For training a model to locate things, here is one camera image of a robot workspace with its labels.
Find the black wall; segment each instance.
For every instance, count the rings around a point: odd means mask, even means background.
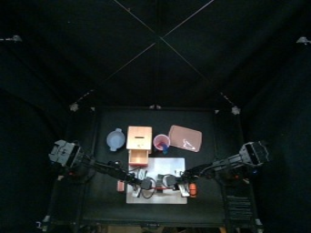
[[[264,139],[273,156],[254,183],[265,232],[311,232],[311,47],[288,56],[241,114],[246,139]]]

